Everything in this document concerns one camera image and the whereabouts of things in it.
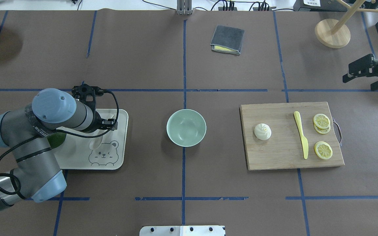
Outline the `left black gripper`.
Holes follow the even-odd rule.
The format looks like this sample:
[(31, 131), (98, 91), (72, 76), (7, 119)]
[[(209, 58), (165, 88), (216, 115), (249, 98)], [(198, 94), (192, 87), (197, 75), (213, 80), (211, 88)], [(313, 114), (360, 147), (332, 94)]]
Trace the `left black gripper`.
[[(96, 111), (96, 97), (111, 94), (116, 104), (116, 116), (110, 119), (101, 118)], [(82, 84), (72, 88), (72, 96), (85, 105), (86, 116), (83, 122), (75, 127), (78, 131), (116, 130), (117, 129), (117, 98), (111, 90), (97, 86)]]

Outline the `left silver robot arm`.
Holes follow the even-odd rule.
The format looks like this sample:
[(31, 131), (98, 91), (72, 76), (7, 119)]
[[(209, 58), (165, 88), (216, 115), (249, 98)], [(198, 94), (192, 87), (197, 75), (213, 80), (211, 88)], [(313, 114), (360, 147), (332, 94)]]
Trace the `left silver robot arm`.
[(47, 88), (20, 109), (0, 115), (0, 211), (19, 201), (36, 203), (65, 191), (67, 183), (48, 137), (56, 133), (72, 134), (60, 127), (76, 130), (75, 136), (90, 138), (117, 127), (117, 119), (103, 119), (96, 112), (96, 97), (113, 94), (111, 90), (82, 84), (71, 93)]

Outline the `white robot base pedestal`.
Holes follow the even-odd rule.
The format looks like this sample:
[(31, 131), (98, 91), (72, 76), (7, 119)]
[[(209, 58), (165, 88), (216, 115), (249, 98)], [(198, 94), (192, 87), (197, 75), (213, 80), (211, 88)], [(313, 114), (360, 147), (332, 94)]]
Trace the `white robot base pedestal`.
[(194, 226), (144, 226), (140, 236), (225, 236), (225, 226), (194, 225)]

